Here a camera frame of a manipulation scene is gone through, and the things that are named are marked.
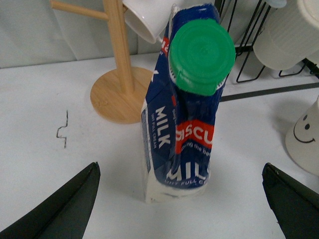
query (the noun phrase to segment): wooden pole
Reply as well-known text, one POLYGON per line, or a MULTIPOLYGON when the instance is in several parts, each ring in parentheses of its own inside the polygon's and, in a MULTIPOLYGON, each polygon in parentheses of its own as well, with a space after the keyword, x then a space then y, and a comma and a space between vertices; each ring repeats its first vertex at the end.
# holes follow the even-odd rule
POLYGON ((109 17, 108 26, 117 67, 118 78, 123 93, 134 91, 129 42, 121 0, 103 0, 105 13, 109 17))

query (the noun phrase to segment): black mark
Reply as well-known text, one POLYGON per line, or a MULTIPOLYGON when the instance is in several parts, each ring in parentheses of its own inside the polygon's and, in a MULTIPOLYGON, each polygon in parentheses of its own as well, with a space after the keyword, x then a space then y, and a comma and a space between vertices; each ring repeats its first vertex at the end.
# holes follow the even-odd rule
POLYGON ((66 111, 66 123, 65 123, 65 126, 59 127, 59 128, 58 128, 58 131, 56 132, 56 137, 57 137, 57 138, 63 138, 63 139, 64 139, 64 148, 66 148, 66 137, 63 137, 63 136, 59 135, 59 131, 60 131, 60 129, 62 129, 62 128, 68 127, 68 122, 69 122, 69 113, 68 113, 68 111, 66 111))
POLYGON ((298 139, 298 137, 296 136, 296 133, 295 133, 295 128, 296 128, 297 123, 294 126, 294 137, 295 137, 295 139, 298 140, 300 143, 311 143, 311 142, 314 142, 315 141, 314 138, 312 138, 312 140, 309 140, 309 141, 302 141, 302 140, 298 139))

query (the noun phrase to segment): ribbed white cup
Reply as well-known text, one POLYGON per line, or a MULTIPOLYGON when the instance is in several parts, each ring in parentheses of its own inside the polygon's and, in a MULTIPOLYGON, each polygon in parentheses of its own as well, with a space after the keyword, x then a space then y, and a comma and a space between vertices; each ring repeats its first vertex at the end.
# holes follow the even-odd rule
POLYGON ((319 0, 290 0, 265 23, 253 46, 261 63, 286 70, 319 49, 319 0))

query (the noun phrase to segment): smiley face mug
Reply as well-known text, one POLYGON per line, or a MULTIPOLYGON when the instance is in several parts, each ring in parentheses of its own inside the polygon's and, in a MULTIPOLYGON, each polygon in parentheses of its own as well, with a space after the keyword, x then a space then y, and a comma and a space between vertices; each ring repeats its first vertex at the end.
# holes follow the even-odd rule
POLYGON ((319 97, 287 132, 286 148, 297 165, 319 176, 319 97))

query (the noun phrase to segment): red label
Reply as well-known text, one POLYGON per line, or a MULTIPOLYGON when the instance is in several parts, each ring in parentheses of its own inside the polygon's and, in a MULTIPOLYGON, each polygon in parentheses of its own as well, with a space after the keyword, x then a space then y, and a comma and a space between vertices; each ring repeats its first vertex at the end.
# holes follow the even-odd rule
POLYGON ((171 101, 173 102, 173 106, 176 106, 176 98, 175 96, 171 96, 171 101))
POLYGON ((196 119, 181 123, 176 127, 175 153, 181 153, 181 148, 188 139, 193 139, 207 148, 212 148, 213 135, 214 126, 200 120, 196 119))
POLYGON ((163 42, 161 43, 161 51, 165 54, 166 57, 168 53, 168 46, 169 46, 169 39, 167 37, 164 37, 163 42))

